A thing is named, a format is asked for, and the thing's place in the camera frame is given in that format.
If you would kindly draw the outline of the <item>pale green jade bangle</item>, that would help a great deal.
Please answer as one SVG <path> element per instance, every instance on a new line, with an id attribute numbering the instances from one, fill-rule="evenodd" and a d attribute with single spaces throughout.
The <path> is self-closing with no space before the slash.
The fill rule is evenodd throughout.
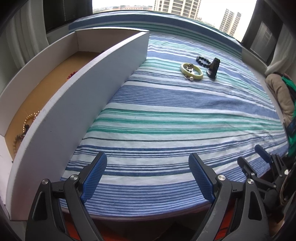
<path id="1" fill-rule="evenodd" d="M 202 80 L 203 78 L 202 70 L 194 64 L 182 63 L 180 66 L 180 70 L 184 78 L 187 80 L 195 81 L 195 80 Z"/>

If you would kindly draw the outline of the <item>green cloth bag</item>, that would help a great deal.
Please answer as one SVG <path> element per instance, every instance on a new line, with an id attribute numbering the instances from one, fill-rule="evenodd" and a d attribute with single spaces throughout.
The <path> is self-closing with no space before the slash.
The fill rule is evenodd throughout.
<path id="1" fill-rule="evenodd" d="M 290 98 L 288 99 L 290 123 L 288 123 L 286 127 L 289 143 L 288 156 L 295 157 L 295 84 L 287 75 L 282 76 L 282 81 L 285 83 L 290 95 Z"/>

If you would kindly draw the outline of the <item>white cardboard box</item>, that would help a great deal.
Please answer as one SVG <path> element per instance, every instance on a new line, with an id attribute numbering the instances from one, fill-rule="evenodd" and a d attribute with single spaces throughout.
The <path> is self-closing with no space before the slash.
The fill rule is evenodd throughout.
<path id="1" fill-rule="evenodd" d="M 1 144 L 9 166 L 2 184 L 5 212 L 12 221 L 28 219 L 40 182 L 58 181 L 76 147 L 107 102 L 146 60 L 149 31 L 99 27 L 76 30 L 32 58 L 1 93 L 1 135 L 34 88 L 77 52 L 98 56 L 66 81 L 40 108 L 15 158 Z"/>

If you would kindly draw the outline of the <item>striped blue green bedspread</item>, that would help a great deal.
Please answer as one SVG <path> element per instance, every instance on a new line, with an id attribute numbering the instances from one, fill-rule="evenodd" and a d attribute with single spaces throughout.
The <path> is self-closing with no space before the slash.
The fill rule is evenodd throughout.
<path id="1" fill-rule="evenodd" d="M 275 107 L 233 38 L 179 16 L 140 11 L 88 16 L 69 31 L 89 27 L 150 32 L 146 60 L 98 114 L 62 175 L 78 174 L 98 152 L 107 155 L 104 175 L 86 202 L 89 213 L 143 217 L 202 206 L 188 165 L 191 153 L 233 181 L 245 179 L 238 157 L 259 176 L 269 170 L 255 145 L 287 153 Z M 215 58 L 220 65 L 211 79 L 206 72 Z M 202 80 L 185 79 L 182 63 L 198 66 Z"/>

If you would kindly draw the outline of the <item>white right curtain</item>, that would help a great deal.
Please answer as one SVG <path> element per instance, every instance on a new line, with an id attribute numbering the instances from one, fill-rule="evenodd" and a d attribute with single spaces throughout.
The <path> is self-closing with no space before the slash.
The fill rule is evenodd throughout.
<path id="1" fill-rule="evenodd" d="M 287 26 L 283 24 L 272 61 L 264 74 L 267 76 L 274 72 L 288 73 L 293 63 L 295 63 L 295 38 Z"/>

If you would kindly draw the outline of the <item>white curtain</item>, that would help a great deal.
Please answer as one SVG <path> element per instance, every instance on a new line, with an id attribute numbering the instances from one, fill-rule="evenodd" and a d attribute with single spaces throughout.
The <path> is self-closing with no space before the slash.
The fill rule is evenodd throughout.
<path id="1" fill-rule="evenodd" d="M 288 73 L 293 63 L 295 63 L 295 38 L 287 26 L 283 24 L 272 61 L 264 74 L 267 76 L 274 72 Z"/>
<path id="2" fill-rule="evenodd" d="M 9 20 L 5 33 L 13 61 L 20 69 L 49 46 L 43 1 L 26 1 Z"/>

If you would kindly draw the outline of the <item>black watch on stand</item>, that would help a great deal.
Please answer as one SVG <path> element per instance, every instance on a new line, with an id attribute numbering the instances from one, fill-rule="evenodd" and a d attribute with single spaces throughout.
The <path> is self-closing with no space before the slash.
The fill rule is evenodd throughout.
<path id="1" fill-rule="evenodd" d="M 209 78 L 211 79 L 216 78 L 219 65 L 220 65 L 220 60 L 218 58 L 215 58 L 206 72 Z"/>

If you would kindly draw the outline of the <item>white left curtain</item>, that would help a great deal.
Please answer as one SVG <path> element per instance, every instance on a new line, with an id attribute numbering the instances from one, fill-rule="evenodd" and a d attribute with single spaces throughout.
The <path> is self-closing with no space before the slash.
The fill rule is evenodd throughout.
<path id="1" fill-rule="evenodd" d="M 26 1 L 9 20 L 5 33 L 13 61 L 20 69 L 49 46 L 43 1 Z"/>

